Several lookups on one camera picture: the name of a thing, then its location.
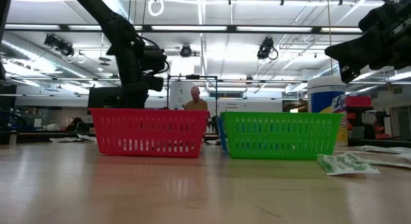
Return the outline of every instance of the table surface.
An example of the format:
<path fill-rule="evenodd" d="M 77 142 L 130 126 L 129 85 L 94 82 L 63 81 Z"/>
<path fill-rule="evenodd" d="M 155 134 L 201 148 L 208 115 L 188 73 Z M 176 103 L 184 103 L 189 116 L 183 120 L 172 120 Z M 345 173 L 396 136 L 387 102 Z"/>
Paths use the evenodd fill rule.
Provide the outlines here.
<path fill-rule="evenodd" d="M 231 159 L 217 146 L 198 159 L 3 147 L 0 223 L 410 223 L 411 171 L 378 168 L 327 177 L 316 161 Z"/>

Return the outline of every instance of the man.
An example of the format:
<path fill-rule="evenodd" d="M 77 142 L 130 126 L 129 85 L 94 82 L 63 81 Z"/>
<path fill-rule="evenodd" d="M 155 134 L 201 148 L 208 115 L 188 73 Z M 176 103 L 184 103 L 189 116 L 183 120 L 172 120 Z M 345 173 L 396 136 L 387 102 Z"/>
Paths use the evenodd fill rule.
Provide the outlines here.
<path fill-rule="evenodd" d="M 191 98 L 193 100 L 184 106 L 184 110 L 208 110 L 207 102 L 200 99 L 200 89 L 198 87 L 191 88 Z"/>

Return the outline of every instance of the red basket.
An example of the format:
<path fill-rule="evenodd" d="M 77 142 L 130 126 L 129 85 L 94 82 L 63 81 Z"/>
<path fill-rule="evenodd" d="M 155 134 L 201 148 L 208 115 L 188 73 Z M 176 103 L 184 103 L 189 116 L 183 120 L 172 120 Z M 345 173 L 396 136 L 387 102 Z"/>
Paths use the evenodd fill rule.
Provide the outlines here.
<path fill-rule="evenodd" d="M 200 155 L 207 111 L 90 110 L 100 153 L 153 157 Z"/>

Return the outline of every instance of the disinfecting wipes container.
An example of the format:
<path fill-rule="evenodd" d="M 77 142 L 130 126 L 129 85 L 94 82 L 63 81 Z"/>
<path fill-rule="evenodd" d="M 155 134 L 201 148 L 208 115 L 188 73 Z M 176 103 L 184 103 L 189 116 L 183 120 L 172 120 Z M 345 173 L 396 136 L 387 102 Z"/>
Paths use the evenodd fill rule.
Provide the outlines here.
<path fill-rule="evenodd" d="M 336 145 L 348 145 L 345 84 L 339 76 L 323 76 L 308 80 L 308 112 L 343 114 Z"/>

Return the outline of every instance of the green basket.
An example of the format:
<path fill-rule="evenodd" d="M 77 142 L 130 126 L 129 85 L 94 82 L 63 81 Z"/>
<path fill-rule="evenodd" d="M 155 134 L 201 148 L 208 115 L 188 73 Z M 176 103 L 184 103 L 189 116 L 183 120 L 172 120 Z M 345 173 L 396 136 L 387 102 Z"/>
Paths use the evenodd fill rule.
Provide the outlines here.
<path fill-rule="evenodd" d="M 234 158 L 316 159 L 332 155 L 342 114 L 223 112 Z"/>

